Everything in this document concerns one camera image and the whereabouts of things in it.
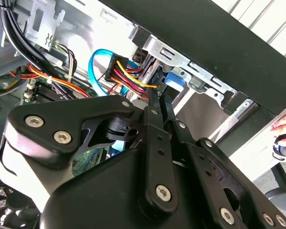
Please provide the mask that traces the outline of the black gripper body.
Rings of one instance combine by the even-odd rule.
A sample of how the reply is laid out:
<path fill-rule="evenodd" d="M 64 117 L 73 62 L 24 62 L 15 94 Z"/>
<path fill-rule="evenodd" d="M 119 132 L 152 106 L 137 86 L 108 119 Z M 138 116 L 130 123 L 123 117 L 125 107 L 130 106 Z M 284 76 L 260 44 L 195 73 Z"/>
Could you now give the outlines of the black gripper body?
<path fill-rule="evenodd" d="M 57 188 L 41 215 L 42 229 L 211 229 L 190 171 L 174 164 L 178 208 L 151 219 L 138 205 L 140 154 L 122 153 Z"/>

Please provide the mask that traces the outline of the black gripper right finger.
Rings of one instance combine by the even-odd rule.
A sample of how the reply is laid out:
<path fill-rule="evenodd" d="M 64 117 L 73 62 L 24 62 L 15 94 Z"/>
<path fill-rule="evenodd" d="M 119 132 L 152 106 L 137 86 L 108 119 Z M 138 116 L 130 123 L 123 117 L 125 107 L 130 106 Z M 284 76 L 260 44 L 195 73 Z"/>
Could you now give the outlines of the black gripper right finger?
<path fill-rule="evenodd" d="M 286 229 L 286 217 L 209 139 L 194 140 L 162 95 L 177 176 L 179 216 L 193 229 Z"/>

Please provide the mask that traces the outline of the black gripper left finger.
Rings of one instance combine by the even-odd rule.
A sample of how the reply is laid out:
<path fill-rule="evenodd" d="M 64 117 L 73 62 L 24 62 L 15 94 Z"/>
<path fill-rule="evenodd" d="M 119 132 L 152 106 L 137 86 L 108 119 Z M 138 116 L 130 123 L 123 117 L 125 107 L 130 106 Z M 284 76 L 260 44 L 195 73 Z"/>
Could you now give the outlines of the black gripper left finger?
<path fill-rule="evenodd" d="M 72 179 L 77 154 L 128 142 L 143 160 L 140 206 L 152 215 L 177 208 L 163 99 L 147 92 L 144 108 L 120 95 L 21 105 L 8 114 L 0 145 L 0 179 L 43 211 L 51 194 Z"/>

